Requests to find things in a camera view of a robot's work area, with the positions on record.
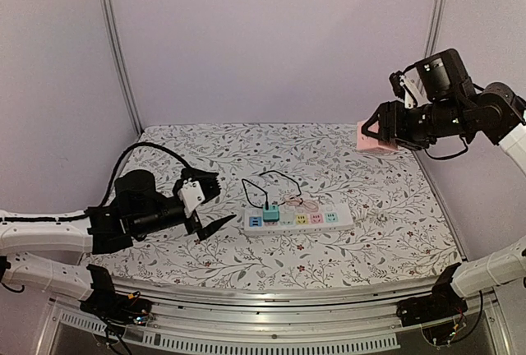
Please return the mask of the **pink cube socket adapter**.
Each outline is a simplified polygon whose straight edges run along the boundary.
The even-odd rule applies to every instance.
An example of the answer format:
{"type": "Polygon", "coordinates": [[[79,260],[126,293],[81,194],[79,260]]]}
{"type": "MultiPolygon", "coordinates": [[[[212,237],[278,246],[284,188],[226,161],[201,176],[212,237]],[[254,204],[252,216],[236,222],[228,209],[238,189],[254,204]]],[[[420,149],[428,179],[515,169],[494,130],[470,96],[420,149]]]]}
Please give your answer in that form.
{"type": "Polygon", "coordinates": [[[375,153],[387,153],[395,152],[398,150],[398,147],[393,144],[386,143],[384,141],[379,141],[375,138],[366,136],[362,132],[362,126],[365,124],[364,121],[360,121],[357,124],[357,150],[363,152],[375,152],[375,153]]]}

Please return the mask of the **teal cube charger plug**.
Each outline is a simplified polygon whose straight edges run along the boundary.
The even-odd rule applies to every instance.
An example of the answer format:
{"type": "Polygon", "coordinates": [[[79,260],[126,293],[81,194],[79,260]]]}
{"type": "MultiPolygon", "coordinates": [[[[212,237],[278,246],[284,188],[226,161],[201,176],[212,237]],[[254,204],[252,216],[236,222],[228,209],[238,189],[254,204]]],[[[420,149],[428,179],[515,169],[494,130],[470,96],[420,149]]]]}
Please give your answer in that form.
{"type": "Polygon", "coordinates": [[[262,210],[262,220],[265,224],[274,225],[279,222],[280,212],[278,205],[268,205],[262,210]]]}

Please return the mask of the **white USB charger block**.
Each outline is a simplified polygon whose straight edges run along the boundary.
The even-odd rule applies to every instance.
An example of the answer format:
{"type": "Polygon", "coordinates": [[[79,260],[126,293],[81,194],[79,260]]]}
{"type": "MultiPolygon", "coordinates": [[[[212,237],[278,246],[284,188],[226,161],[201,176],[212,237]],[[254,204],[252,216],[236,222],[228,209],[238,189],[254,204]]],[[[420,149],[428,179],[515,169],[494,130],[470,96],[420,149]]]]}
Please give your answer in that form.
{"type": "Polygon", "coordinates": [[[294,216],[297,213],[297,209],[295,206],[292,206],[292,205],[284,205],[282,207],[282,213],[285,215],[294,216]]]}

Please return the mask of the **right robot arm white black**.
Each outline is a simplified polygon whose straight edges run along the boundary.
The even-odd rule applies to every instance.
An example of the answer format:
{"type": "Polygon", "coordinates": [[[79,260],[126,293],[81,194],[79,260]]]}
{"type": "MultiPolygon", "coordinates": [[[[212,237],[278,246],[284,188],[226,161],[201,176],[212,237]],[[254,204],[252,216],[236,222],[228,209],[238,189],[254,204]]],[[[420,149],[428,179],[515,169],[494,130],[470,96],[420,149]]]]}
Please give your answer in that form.
{"type": "MultiPolygon", "coordinates": [[[[358,135],[381,147],[427,150],[440,138],[457,136],[469,145],[482,133],[525,168],[525,101],[509,86],[493,82],[482,88],[454,48],[431,55],[390,75],[395,101],[380,104],[359,126],[358,135]],[[427,97],[420,105],[418,88],[406,76],[416,71],[427,97]]],[[[397,305],[403,326],[420,325],[466,312],[468,297],[525,276],[525,240],[467,263],[448,266],[431,293],[397,305]]]]}

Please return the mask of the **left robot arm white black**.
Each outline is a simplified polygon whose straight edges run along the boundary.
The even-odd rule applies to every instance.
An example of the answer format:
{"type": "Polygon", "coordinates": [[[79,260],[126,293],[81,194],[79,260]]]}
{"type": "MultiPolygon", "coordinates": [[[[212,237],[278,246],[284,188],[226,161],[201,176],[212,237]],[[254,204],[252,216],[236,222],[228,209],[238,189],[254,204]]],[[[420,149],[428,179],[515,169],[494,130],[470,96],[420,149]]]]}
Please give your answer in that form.
{"type": "Polygon", "coordinates": [[[221,192],[217,173],[183,169],[170,197],[157,191],[155,176],[144,169],[126,173],[113,188],[111,203],[83,212],[39,217],[2,211],[2,286],[51,291],[76,299],[83,312],[103,321],[143,325],[150,318],[152,303],[140,291],[119,294],[105,268],[63,264],[40,252],[107,255],[179,225],[204,241],[234,218],[228,215],[204,226],[198,216],[198,207],[221,192]]]}

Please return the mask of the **white colourful power strip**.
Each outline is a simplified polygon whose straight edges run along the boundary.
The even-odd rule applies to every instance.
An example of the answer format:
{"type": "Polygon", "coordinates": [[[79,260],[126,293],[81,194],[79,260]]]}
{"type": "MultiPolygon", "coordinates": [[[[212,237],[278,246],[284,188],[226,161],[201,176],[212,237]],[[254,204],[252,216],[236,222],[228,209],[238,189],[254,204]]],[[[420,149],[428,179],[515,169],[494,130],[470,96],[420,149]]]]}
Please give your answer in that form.
{"type": "Polygon", "coordinates": [[[245,209],[243,226],[245,234],[250,236],[277,236],[291,234],[328,233],[354,228],[353,216],[346,204],[319,205],[317,209],[295,206],[297,213],[285,215],[279,207],[280,219],[277,224],[268,225],[262,220],[262,210],[245,209]]]}

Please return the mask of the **floral patterned table mat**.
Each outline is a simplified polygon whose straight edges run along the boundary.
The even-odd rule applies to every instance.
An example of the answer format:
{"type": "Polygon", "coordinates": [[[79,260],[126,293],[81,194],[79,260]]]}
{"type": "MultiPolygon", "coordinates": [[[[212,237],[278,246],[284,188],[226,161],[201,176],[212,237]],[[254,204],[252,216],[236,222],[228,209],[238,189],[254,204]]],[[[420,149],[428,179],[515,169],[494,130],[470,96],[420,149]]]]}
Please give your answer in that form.
{"type": "Polygon", "coordinates": [[[361,152],[344,124],[148,127],[125,172],[146,169],[170,195],[181,165],[219,174],[205,241],[173,228],[89,262],[123,279],[245,290],[325,289],[436,277],[460,262],[412,153],[361,152]]]}

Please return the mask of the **aluminium front rail base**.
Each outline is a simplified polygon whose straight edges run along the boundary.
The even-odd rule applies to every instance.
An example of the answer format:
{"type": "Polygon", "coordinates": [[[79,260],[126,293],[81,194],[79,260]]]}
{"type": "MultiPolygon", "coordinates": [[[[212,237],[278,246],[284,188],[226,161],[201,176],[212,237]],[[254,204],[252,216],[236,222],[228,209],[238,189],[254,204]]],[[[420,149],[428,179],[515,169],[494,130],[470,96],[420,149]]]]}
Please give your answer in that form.
{"type": "Polygon", "coordinates": [[[104,324],[54,296],[36,354],[512,354],[505,318],[487,290],[468,300],[459,336],[439,347],[427,340],[447,319],[403,326],[397,303],[427,295],[430,279],[346,288],[265,290],[152,284],[119,279],[153,302],[144,326],[104,343],[104,324]]]}

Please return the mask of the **right aluminium frame post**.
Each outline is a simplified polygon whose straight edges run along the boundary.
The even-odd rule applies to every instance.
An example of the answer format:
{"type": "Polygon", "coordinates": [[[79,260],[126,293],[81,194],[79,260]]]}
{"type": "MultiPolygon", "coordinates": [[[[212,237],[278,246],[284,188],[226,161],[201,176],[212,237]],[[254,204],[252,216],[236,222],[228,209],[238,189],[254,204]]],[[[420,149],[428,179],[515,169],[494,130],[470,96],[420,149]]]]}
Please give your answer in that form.
{"type": "Polygon", "coordinates": [[[447,0],[433,0],[431,8],[431,21],[424,49],[425,58],[431,56],[436,51],[440,37],[441,23],[445,13],[446,1],[447,0]]]}

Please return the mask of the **aluminium frame post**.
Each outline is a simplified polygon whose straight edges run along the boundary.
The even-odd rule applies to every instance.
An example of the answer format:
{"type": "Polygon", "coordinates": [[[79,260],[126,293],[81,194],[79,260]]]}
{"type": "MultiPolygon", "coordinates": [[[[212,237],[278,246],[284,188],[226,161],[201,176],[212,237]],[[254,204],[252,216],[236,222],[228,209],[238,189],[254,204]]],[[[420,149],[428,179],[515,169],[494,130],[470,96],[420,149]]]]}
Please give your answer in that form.
{"type": "Polygon", "coordinates": [[[123,101],[127,109],[128,117],[131,122],[133,131],[140,136],[144,127],[136,104],[136,99],[132,90],[132,83],[127,71],[127,64],[122,50],[122,44],[118,33],[118,24],[113,8],[113,0],[99,0],[105,29],[108,36],[110,53],[113,58],[118,83],[122,92],[123,101]]]}
{"type": "Polygon", "coordinates": [[[431,8],[431,21],[424,49],[425,58],[431,56],[436,51],[440,37],[441,23],[445,13],[446,1],[447,0],[433,0],[431,8]]]}

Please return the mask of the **left aluminium frame post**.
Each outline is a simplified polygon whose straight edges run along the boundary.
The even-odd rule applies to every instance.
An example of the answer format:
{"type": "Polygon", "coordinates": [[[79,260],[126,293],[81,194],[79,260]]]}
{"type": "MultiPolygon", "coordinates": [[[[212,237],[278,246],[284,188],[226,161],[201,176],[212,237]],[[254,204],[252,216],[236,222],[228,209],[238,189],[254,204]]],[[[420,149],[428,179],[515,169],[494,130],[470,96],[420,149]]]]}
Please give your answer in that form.
{"type": "Polygon", "coordinates": [[[123,101],[127,109],[128,117],[131,122],[133,131],[140,136],[144,127],[136,104],[136,99],[132,90],[132,83],[127,71],[127,64],[122,50],[122,44],[118,33],[118,24],[113,8],[113,0],[99,0],[105,29],[108,36],[110,53],[113,58],[118,83],[122,92],[123,101]]]}

